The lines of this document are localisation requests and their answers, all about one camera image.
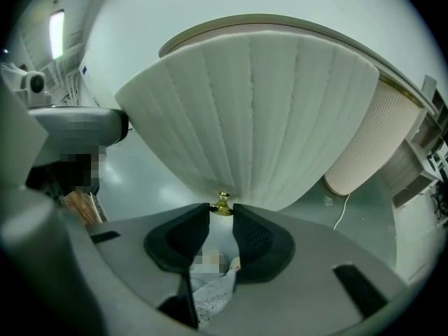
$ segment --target white wall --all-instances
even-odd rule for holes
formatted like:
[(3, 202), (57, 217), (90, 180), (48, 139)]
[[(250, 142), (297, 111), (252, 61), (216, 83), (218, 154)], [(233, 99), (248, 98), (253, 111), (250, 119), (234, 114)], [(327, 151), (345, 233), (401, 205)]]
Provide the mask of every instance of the white wall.
[(56, 106), (63, 106), (62, 100), (69, 94), (69, 91), (63, 86), (52, 93), (52, 102)]
[(445, 230), (436, 227), (438, 221), (431, 193), (433, 191), (393, 212), (397, 234), (395, 270), (407, 284), (428, 275), (445, 242)]
[(98, 107), (81, 76), (78, 79), (78, 91), (80, 96), (80, 106)]
[(87, 47), (112, 94), (158, 60), (171, 37), (208, 20), (245, 13), (290, 15), (356, 39), (385, 57), (417, 86), (437, 80), (448, 99), (447, 68), (425, 23), (408, 0), (105, 0), (93, 9)]
[(10, 33), (4, 48), (8, 50), (8, 55), (6, 58), (8, 62), (13, 62), (17, 67), (25, 64), (27, 65), (28, 71), (36, 70), (31, 58), (29, 57), (28, 51), (25, 48), (25, 44), (23, 43), (22, 36), (20, 35), (20, 31), (17, 26)]

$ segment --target ceiling light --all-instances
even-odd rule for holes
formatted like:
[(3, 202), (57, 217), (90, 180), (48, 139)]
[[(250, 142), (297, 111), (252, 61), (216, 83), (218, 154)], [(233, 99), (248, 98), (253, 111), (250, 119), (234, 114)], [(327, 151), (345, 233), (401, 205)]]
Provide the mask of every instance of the ceiling light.
[(64, 11), (59, 10), (50, 16), (51, 55), (54, 60), (62, 56), (63, 35), (64, 35)]

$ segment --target curved white fan shape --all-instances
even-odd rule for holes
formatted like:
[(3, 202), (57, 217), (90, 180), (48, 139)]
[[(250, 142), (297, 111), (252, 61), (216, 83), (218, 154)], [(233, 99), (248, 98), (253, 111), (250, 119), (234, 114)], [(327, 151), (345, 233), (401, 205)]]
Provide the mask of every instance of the curved white fan shape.
[(262, 31), (181, 48), (115, 96), (161, 161), (205, 202), (279, 210), (336, 161), (378, 70), (312, 36)]

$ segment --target white ceiling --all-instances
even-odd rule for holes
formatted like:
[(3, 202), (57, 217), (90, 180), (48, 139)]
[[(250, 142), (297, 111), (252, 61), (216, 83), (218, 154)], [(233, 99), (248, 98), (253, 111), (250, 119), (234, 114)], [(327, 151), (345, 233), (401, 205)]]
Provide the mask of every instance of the white ceiling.
[[(52, 62), (48, 23), (50, 14), (64, 9), (64, 51), (82, 42), (85, 19), (92, 0), (33, 0), (19, 21), (20, 34), (39, 71)], [(64, 61), (66, 72), (76, 68), (77, 56)]]

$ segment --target white cable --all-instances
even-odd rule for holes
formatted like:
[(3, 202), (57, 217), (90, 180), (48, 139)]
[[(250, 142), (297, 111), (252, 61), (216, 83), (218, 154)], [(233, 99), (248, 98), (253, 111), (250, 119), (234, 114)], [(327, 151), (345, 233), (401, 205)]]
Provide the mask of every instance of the white cable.
[(333, 227), (333, 230), (336, 230), (337, 225), (338, 225), (339, 222), (342, 220), (342, 217), (344, 216), (344, 213), (345, 213), (345, 206), (347, 205), (347, 200), (349, 200), (349, 198), (350, 198), (350, 193), (349, 193), (349, 195), (347, 195), (347, 198), (345, 199), (345, 202), (344, 202), (344, 208), (343, 208), (343, 210), (342, 210), (341, 217), (340, 217), (339, 220), (336, 222), (335, 226)]

